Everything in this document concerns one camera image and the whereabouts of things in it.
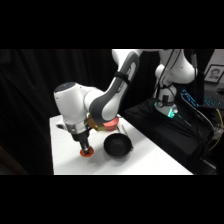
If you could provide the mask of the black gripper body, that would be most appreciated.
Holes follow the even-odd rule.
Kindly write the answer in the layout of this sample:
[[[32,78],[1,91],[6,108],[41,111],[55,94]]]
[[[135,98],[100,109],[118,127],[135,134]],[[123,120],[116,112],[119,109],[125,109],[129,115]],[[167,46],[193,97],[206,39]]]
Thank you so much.
[[[56,127],[69,132],[72,135],[74,141],[87,142],[89,137],[89,128],[86,121],[82,121],[77,124],[65,124],[63,121],[59,121]]]

